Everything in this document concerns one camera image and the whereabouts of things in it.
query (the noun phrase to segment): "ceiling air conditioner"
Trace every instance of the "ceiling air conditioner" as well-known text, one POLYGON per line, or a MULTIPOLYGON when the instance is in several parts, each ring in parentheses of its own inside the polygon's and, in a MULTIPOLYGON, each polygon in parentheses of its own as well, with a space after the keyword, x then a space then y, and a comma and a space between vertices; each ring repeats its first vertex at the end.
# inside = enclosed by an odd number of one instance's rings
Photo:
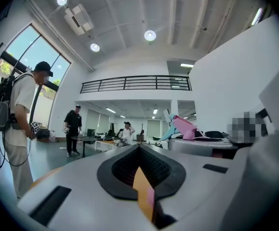
POLYGON ((67 8, 64 18, 77 36, 93 28, 92 21, 82 4, 77 5, 72 10, 67 8))

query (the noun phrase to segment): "black pants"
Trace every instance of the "black pants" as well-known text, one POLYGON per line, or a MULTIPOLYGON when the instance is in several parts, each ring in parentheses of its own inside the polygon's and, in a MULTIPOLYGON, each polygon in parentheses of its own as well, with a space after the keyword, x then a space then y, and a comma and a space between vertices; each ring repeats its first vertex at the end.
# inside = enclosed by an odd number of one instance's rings
POLYGON ((70 128, 68 134, 66 135, 66 150, 67 153, 71 153, 72 151, 76 152, 77 140, 73 140, 73 136, 78 136, 78 129, 70 128))

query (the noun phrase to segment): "black backpack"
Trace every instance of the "black backpack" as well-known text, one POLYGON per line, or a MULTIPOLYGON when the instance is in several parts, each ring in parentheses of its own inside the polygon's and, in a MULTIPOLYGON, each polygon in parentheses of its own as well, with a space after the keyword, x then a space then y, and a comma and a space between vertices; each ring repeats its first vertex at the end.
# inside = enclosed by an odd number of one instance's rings
POLYGON ((4 132, 9 123, 17 123, 15 115, 10 114, 10 100, 14 84, 24 78, 32 77, 31 74, 25 73, 18 77, 9 76, 8 78, 1 78, 0 82, 0 131, 4 132))

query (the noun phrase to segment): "white ceiling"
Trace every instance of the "white ceiling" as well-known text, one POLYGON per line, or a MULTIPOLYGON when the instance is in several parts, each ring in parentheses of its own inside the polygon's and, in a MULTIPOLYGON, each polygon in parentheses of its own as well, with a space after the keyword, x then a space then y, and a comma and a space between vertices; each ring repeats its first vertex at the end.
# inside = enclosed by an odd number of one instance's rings
MULTIPOLYGON (((116 112, 116 116, 123 115, 126 118, 147 118, 151 119, 155 116, 156 119, 164 117, 163 110, 171 111, 170 100, 114 100, 114 101, 90 101, 92 108, 96 111, 106 111, 109 108, 116 112), (156 115, 153 115, 153 110, 158 109, 156 115)), ((179 115, 182 117, 195 113, 194 101, 178 101, 179 115)))
POLYGON ((155 46, 174 45, 189 52, 197 49, 207 53, 244 31, 264 3, 262 0, 68 0, 71 9, 83 4, 94 24, 92 30, 76 36, 64 19, 65 8, 56 10, 56 0, 34 1, 91 67, 115 52, 138 45, 148 47, 143 37, 147 29, 157 33, 152 43, 155 46), (90 50, 90 44, 95 42, 101 48, 98 53, 90 50))

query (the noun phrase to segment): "man in black clothes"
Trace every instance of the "man in black clothes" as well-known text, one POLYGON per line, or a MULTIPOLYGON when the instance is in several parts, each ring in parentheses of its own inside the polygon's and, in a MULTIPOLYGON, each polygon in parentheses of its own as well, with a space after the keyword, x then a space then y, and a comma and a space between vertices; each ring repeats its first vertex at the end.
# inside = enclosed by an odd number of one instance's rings
POLYGON ((79 155, 76 150, 77 140, 73 140, 73 136, 78 136, 78 128, 81 131, 81 116, 79 115, 80 105, 76 105, 75 110, 71 110, 64 120, 64 131, 66 133, 66 149, 67 156, 71 157, 71 153, 79 155))

